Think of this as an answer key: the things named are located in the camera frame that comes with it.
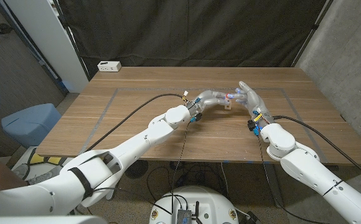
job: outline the white power strip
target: white power strip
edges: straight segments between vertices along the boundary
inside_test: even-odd
[[[120,62],[101,61],[98,64],[101,72],[118,72],[121,68]]]

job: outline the light blue object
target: light blue object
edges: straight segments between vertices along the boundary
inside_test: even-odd
[[[253,131],[255,136],[258,136],[260,134],[257,127],[255,127]]]
[[[61,117],[53,104],[46,103],[2,118],[1,124],[7,135],[28,148],[38,146]]]

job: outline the black curtain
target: black curtain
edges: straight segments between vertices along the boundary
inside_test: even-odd
[[[289,67],[326,0],[61,0],[91,75],[123,66]]]

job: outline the robotic arm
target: robotic arm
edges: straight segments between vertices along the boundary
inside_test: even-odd
[[[291,177],[323,196],[349,223],[361,223],[361,193],[321,164],[314,150],[295,141],[292,134],[276,124],[255,91],[243,82],[239,84],[241,89],[237,88],[237,93],[228,98],[237,98],[247,108],[254,121],[249,127],[269,143],[268,155],[280,161]]]
[[[227,105],[225,94],[205,91],[155,117],[148,128],[112,149],[92,150],[72,159],[60,174],[39,184],[0,191],[0,216],[66,215],[77,205],[89,207],[114,187],[124,171],[150,147],[166,141],[178,126],[201,117],[207,106]]]

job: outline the wire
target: wire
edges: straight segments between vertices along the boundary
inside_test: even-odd
[[[222,162],[220,163],[220,167],[222,168],[223,177],[225,178],[226,192],[228,192],[228,194],[229,194],[228,180],[226,179],[225,171],[223,171],[223,163]]]
[[[178,198],[177,196],[175,196],[175,195],[174,195],[174,197],[176,198],[176,200],[178,200],[179,205],[180,205],[180,209],[183,210],[183,208],[182,208],[182,203],[181,203],[181,201],[179,200],[179,198]]]
[[[361,166],[359,164],[357,164],[351,157],[349,157],[346,153],[344,153],[340,148],[338,148],[333,142],[331,142],[330,140],[328,140],[322,133],[320,133],[318,130],[310,127],[309,125],[303,123],[302,121],[298,121],[297,119],[294,118],[290,118],[288,116],[274,116],[273,119],[289,119],[291,121],[297,122],[298,124],[301,124],[307,128],[309,128],[311,131],[315,132],[316,134],[318,134],[322,139],[324,139],[327,143],[329,143],[334,149],[336,149],[339,153],[341,153],[341,155],[343,155],[345,158],[347,158],[351,163],[353,163],[353,165],[355,165],[355,167],[357,167],[358,169],[361,170]]]
[[[297,216],[297,215],[289,212],[283,205],[281,205],[281,204],[278,202],[275,194],[273,193],[273,191],[272,191],[272,189],[271,189],[271,187],[270,187],[270,181],[269,181],[268,173],[266,172],[265,162],[263,161],[262,145],[261,145],[261,139],[260,139],[259,135],[257,136],[257,138],[258,138],[258,142],[259,142],[259,144],[260,144],[261,159],[262,159],[263,169],[264,169],[264,171],[265,171],[266,180],[268,181],[269,190],[270,190],[270,192],[272,193],[273,199],[276,201],[276,203],[277,203],[285,212],[287,212],[288,214],[290,214],[290,215],[292,215],[292,216],[294,216],[294,217],[296,217],[296,218],[298,218],[298,219],[300,219],[300,220],[304,220],[305,222],[317,223],[317,224],[329,224],[329,223],[317,222],[317,221],[312,221],[312,220],[308,220],[308,219],[306,219],[306,218],[299,217],[299,216]]]
[[[94,214],[92,214],[92,212],[91,212],[91,210],[89,209],[89,207],[87,207],[87,210],[88,210],[88,212],[89,212],[91,215],[94,215]]]
[[[156,170],[158,170],[158,169],[165,169],[165,170],[167,170],[168,187],[171,188],[171,183],[169,182],[169,170],[168,170],[167,167],[161,166],[161,167],[157,167],[157,168],[155,168],[154,170],[150,171],[150,173],[149,173],[149,175],[148,175],[148,178],[146,179],[146,185],[148,186],[149,193],[150,193],[151,197],[154,199],[155,202],[157,202],[157,199],[155,198],[155,196],[154,196],[153,193],[151,192],[151,189],[150,189],[150,186],[149,186],[149,178],[150,178],[150,175],[151,175],[154,171],[156,171]]]
[[[217,177],[217,179],[218,179],[218,186],[220,187],[220,190],[217,190],[216,187],[211,186],[211,185],[205,184],[205,186],[206,186],[206,187],[209,187],[209,188],[211,188],[211,189],[215,189],[215,190],[218,191],[218,192],[222,192],[222,195],[224,195],[225,197],[228,197],[227,191],[226,191],[225,181],[223,181],[223,179],[221,178],[221,176],[219,175],[219,173],[218,173],[218,172],[215,172],[214,169],[213,169],[210,165],[206,165],[206,167],[208,167],[209,170],[207,170],[207,169],[205,169],[205,170],[192,170],[194,167],[197,167],[197,166],[200,167],[200,163],[196,163],[196,164],[194,164],[192,167],[188,168],[188,169],[187,169],[187,172],[186,172],[185,174],[183,174],[182,176],[183,176],[183,177],[188,176],[188,174],[189,174],[190,172],[211,172],[211,173],[213,173],[214,175],[216,175],[216,177]]]
[[[99,191],[99,190],[122,190],[122,191],[124,191],[124,192],[126,192],[126,193],[136,195],[136,196],[142,198],[143,200],[149,202],[151,205],[154,205],[154,206],[156,206],[156,207],[158,207],[158,208],[161,208],[161,209],[162,209],[163,211],[165,211],[166,213],[172,215],[171,212],[168,212],[168,210],[166,210],[165,208],[163,208],[163,207],[161,207],[161,206],[159,206],[159,205],[157,205],[157,204],[155,204],[155,203],[150,202],[150,201],[149,201],[148,199],[146,199],[143,195],[140,195],[140,194],[137,194],[137,193],[134,193],[134,192],[130,192],[130,191],[128,191],[128,190],[124,190],[124,189],[122,189],[121,187],[101,187],[101,188],[99,188],[99,189],[93,190],[93,192],[96,192],[96,191]]]
[[[180,98],[183,98],[183,96],[176,94],[176,93],[165,93],[165,94],[161,94],[161,95],[157,95],[153,98],[151,98],[150,100],[147,100],[147,102],[143,103],[141,106],[139,106],[138,108],[136,108],[134,111],[132,111],[132,113],[130,113],[127,117],[125,117],[121,122],[119,122],[114,128],[112,128],[110,131],[108,131],[103,137],[101,137],[99,140],[97,140],[95,143],[93,143],[93,145],[91,145],[85,152],[88,152],[89,150],[93,149],[97,144],[99,144],[102,140],[104,140],[104,138],[106,138],[109,134],[111,134],[115,129],[117,129],[120,125],[122,125],[128,118],[130,118],[133,114],[135,114],[138,110],[140,110],[143,106],[145,106],[146,104],[152,102],[153,100],[162,97],[162,96],[178,96]]]
[[[165,196],[162,196],[161,198],[166,198],[166,197],[170,197],[170,196],[172,196],[172,195],[165,195]],[[183,198],[183,200],[185,200],[185,202],[186,202],[186,210],[187,209],[189,209],[189,203],[187,202],[187,200],[186,200],[186,198],[184,198],[183,196],[181,196],[181,195],[174,195],[175,197],[181,197],[181,198]]]
[[[188,108],[188,110],[190,110],[193,106],[195,105],[195,102],[193,103],[193,105],[192,106],[190,106],[189,108]]]
[[[176,168],[175,168],[175,172],[174,172],[174,177],[172,178],[172,190],[171,190],[171,194],[172,194],[172,204],[171,204],[172,213],[174,213],[174,183],[175,183],[175,175],[176,175],[176,170],[178,169],[179,163],[181,162],[181,158],[182,158],[182,155],[183,155],[183,150],[185,149],[186,137],[187,137],[187,129],[189,128],[189,124],[190,124],[190,123],[191,123],[191,122],[187,123],[187,126],[186,126],[185,139],[183,140],[182,151],[180,152],[180,157],[179,157],[178,163],[176,164]]]
[[[236,208],[236,207],[235,207],[235,210],[236,210],[236,211],[238,211],[238,212],[240,212],[241,214],[243,214],[243,215],[247,216],[247,217],[250,217],[250,215],[249,215],[249,214],[247,214],[247,213],[245,213],[245,212],[241,211],[240,209],[238,209],[238,208]]]

